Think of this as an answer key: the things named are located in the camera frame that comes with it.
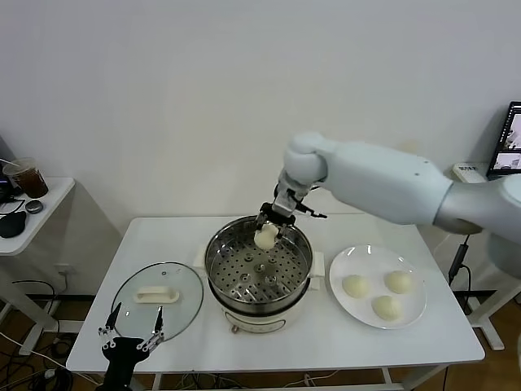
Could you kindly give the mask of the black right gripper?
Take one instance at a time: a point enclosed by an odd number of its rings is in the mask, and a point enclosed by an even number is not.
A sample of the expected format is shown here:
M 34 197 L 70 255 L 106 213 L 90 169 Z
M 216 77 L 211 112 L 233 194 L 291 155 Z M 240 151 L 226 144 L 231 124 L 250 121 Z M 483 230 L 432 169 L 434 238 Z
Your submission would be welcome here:
M 277 185 L 274 189 L 274 202 L 263 203 L 256 217 L 256 230 L 260 231 L 264 224 L 269 220 L 270 213 L 273 212 L 283 216 L 278 219 L 276 226 L 278 233 L 276 239 L 281 239 L 292 230 L 296 219 L 291 217 L 295 212 L 305 213 L 302 200 L 305 198 L 305 186 L 302 185 Z

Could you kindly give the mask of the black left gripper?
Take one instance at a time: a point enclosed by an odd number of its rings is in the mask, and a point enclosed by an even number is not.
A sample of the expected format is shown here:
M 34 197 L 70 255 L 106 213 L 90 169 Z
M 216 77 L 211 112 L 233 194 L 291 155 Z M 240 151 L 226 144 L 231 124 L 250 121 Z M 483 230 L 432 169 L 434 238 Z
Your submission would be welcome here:
M 151 336 L 143 340 L 141 338 L 117 337 L 116 320 L 121 308 L 118 303 L 109 314 L 103 327 L 98 329 L 102 346 L 108 347 L 104 350 L 104 357 L 109 364 L 104 376 L 105 390 L 130 390 L 130 382 L 133 378 L 135 366 L 144 360 L 143 351 L 154 350 L 164 340 L 163 306 L 157 310 L 155 324 Z

